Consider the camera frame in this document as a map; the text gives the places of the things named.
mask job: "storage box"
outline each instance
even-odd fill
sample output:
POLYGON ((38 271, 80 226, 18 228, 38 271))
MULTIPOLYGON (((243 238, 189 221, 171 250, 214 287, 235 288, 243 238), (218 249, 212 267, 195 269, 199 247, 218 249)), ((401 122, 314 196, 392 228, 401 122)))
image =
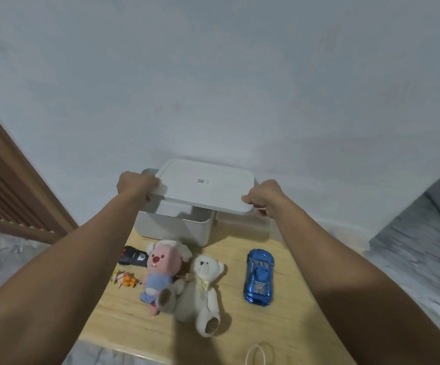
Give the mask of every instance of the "storage box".
MULTIPOLYGON (((156 174, 146 169, 142 174, 156 174)), ((135 229, 139 235, 153 239, 173 239, 185 244, 205 246, 210 237, 215 211, 151 196, 139 211, 135 229)))

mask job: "hand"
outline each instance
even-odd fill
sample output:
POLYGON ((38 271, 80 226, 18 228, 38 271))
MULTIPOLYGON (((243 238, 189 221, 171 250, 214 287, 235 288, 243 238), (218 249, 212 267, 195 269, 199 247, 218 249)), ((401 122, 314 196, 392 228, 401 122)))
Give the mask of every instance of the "hand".
POLYGON ((259 215, 271 218, 274 218, 278 206, 285 200, 289 200, 289 198, 274 179, 262 182, 251 188, 247 195, 242 196, 242 201, 245 203, 253 204, 255 208, 264 209, 257 210, 259 215))
POLYGON ((131 192, 138 196, 141 201, 141 208, 149 201, 149 194, 159 185, 159 178, 152 174, 138 174, 123 172, 117 183, 119 193, 131 192))

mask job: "plush toy foot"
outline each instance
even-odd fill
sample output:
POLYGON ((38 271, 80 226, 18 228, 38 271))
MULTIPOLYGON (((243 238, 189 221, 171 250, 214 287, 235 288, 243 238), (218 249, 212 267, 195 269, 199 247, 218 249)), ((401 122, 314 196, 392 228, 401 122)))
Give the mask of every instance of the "plush toy foot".
POLYGON ((196 318, 196 330, 202 337, 211 337, 220 326, 220 313, 201 310, 196 318))
POLYGON ((164 288, 159 292, 156 300, 159 311, 162 313, 172 314, 174 307, 176 307, 176 289, 174 286, 164 288))
POLYGON ((151 316, 156 316, 159 314, 159 310, 156 305, 149 305, 149 314, 151 314, 151 316))

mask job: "white teddy bear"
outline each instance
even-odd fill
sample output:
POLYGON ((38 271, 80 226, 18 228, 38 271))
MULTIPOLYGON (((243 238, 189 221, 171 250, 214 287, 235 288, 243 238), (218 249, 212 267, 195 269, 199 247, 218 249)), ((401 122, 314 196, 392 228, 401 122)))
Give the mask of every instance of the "white teddy bear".
POLYGON ((191 281, 179 279, 159 293, 159 311, 171 313, 184 323, 196 319, 198 333, 211 337, 220 326, 220 312, 217 292, 210 283, 223 273, 223 269, 223 263, 205 255, 198 256, 191 264, 191 281))

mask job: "white lid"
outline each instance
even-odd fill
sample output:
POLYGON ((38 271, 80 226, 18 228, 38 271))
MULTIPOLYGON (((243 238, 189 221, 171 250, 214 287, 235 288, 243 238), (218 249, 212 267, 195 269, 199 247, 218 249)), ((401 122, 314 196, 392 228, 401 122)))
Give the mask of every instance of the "white lid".
POLYGON ((161 185, 153 194, 192 206, 245 215, 252 205, 241 200, 254 186, 247 169, 170 159, 156 173, 161 185))

